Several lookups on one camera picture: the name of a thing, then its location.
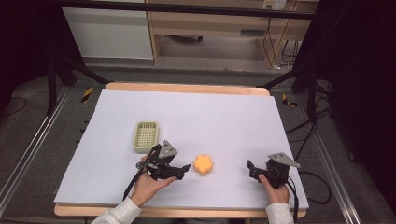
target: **white board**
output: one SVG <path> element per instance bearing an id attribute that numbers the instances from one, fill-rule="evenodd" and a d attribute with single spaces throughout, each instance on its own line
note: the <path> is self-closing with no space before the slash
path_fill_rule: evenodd
<path id="1" fill-rule="evenodd" d="M 292 158 L 273 97 L 102 90 L 55 202 L 120 203 L 142 157 L 133 149 L 134 128 L 142 120 L 157 121 L 159 143 L 167 139 L 178 150 L 172 166 L 191 164 L 199 154 L 210 155 L 214 163 L 204 176 L 191 167 L 146 207 L 263 209 L 267 194 L 248 176 L 248 160 L 265 169 L 269 154 Z M 290 177 L 300 208 L 308 208 L 295 168 L 290 167 Z"/>

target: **gray floor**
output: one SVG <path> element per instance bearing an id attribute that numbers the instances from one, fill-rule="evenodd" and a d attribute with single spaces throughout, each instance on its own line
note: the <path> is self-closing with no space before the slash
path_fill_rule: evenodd
<path id="1" fill-rule="evenodd" d="M 87 64 L 99 75 L 118 81 L 244 86 L 263 84 L 288 70 L 287 66 L 283 66 L 281 70 L 267 69 L 257 43 L 252 39 L 204 37 L 204 41 L 196 42 L 190 38 L 168 36 L 163 41 L 161 55 L 160 64 L 157 66 L 127 60 L 115 62 L 89 59 Z M 85 121 L 90 119 L 100 89 L 103 88 L 89 78 L 77 76 L 77 85 L 70 89 L 62 113 L 51 127 L 46 140 L 35 154 L 23 180 L 3 212 L 3 221 L 12 219 L 34 223 L 84 223 L 82 218 L 56 217 L 53 214 L 53 189 L 58 187 L 62 180 L 78 139 L 83 135 L 80 130 L 85 129 Z M 299 107 L 282 104 L 281 94 L 290 93 L 291 83 L 292 80 L 288 80 L 271 90 L 271 94 L 276 98 L 285 130 L 305 120 L 302 109 L 304 103 L 300 103 Z M 82 104 L 79 100 L 87 87 L 94 87 L 94 91 L 89 102 Z M 42 77 L 20 85 L 14 96 L 26 99 L 27 105 L 16 114 L 0 117 L 0 188 L 6 184 L 13 168 L 44 119 L 47 109 L 46 79 Z M 302 101 L 305 99 L 304 94 L 298 97 Z M 318 110 L 328 106 L 326 101 L 320 101 L 318 104 Z M 7 111 L 11 112 L 22 105 L 23 101 L 12 100 Z M 307 132 L 308 127 L 304 127 L 289 134 L 288 138 L 290 141 L 302 139 Z M 396 223 L 396 217 L 376 189 L 364 166 L 349 161 L 347 146 L 329 115 L 318 121 L 317 132 L 322 136 L 361 223 Z M 290 143 L 293 153 L 297 153 L 300 144 L 301 142 Z M 303 171 L 314 172 L 328 181 L 318 155 L 318 146 L 313 138 L 308 140 L 299 163 L 303 166 Z M 302 180 L 309 197 L 319 201 L 326 199 L 327 190 L 320 181 L 308 175 L 302 175 Z M 261 219 L 253 220 L 253 223 L 263 222 Z M 310 203 L 306 217 L 299 222 L 346 223 L 339 200 L 334 196 L 327 204 Z"/>

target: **sleeve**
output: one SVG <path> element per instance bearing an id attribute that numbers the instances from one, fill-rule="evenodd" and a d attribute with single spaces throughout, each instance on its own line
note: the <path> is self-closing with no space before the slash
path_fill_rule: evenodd
<path id="1" fill-rule="evenodd" d="M 286 203 L 272 203 L 265 209 L 268 215 L 268 222 L 270 224 L 292 224 L 293 217 L 291 216 L 289 205 Z"/>
<path id="2" fill-rule="evenodd" d="M 130 224 L 139 216 L 142 210 L 129 198 L 124 200 L 115 208 L 107 209 L 101 216 L 97 217 L 92 223 L 111 223 L 111 224 Z"/>

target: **human hand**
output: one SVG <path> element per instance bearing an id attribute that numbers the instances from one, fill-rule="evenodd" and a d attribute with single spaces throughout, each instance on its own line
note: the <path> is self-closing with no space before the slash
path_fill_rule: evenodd
<path id="1" fill-rule="evenodd" d="M 140 160 L 144 162 L 147 155 Z M 131 200 L 138 207 L 148 202 L 154 195 L 162 188 L 169 186 L 176 178 L 174 176 L 165 180 L 156 181 L 149 174 L 145 172 L 139 177 L 134 185 L 134 192 L 132 193 Z"/>
<path id="2" fill-rule="evenodd" d="M 259 175 L 259 179 L 267 190 L 270 203 L 289 203 L 289 189 L 285 185 L 274 189 L 265 175 Z"/>

